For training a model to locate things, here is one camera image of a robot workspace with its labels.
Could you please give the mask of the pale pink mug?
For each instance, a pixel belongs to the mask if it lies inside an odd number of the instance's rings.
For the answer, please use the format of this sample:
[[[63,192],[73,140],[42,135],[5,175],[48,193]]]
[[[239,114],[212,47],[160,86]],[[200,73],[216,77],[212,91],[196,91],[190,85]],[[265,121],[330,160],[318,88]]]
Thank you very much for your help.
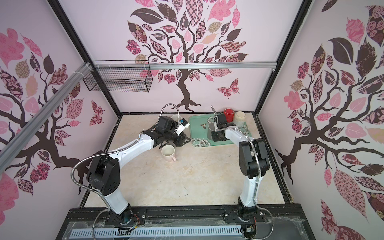
[[[176,162],[176,149],[171,145],[166,145],[161,149],[163,158],[168,162]]]

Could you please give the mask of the white mug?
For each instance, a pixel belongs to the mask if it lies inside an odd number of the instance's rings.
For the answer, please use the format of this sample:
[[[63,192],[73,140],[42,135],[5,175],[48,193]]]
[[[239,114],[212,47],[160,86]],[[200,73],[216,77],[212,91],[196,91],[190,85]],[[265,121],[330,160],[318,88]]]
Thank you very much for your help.
[[[182,119],[182,117],[181,117],[181,116],[178,116],[178,115],[172,115],[171,118],[172,118],[174,121],[176,121],[176,122],[178,122],[178,121],[180,121],[180,120]]]

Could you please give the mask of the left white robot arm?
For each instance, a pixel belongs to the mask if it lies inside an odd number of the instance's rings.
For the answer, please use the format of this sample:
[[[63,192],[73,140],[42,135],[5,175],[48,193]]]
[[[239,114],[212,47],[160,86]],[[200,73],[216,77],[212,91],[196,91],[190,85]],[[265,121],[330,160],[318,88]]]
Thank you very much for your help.
[[[191,140],[184,133],[189,126],[190,123],[184,118],[176,122],[167,116],[159,117],[154,126],[142,131],[134,141],[105,155],[92,157],[87,180],[101,194],[113,213],[121,215],[129,208],[129,203],[119,189],[121,169],[134,158],[157,146],[164,149],[169,143],[176,147],[189,143]]]

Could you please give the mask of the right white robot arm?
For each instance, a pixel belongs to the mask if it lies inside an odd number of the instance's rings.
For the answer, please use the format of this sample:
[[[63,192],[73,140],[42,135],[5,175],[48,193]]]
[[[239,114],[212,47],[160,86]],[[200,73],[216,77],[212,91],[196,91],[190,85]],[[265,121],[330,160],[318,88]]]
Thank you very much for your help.
[[[265,142],[243,133],[235,124],[229,123],[223,113],[214,114],[213,127],[211,137],[214,142],[231,141],[239,150],[239,167],[245,176],[238,203],[239,215],[259,214],[262,211],[257,201],[259,185],[270,169]]]

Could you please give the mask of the dark grey mug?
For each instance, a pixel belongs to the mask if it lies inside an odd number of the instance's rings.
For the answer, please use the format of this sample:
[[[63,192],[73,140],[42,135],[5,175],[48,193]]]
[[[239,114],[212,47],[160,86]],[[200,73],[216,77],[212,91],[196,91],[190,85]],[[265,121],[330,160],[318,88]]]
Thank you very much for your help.
[[[215,124],[214,123],[210,123],[207,127],[207,137],[209,140],[212,140],[212,134],[215,133]]]

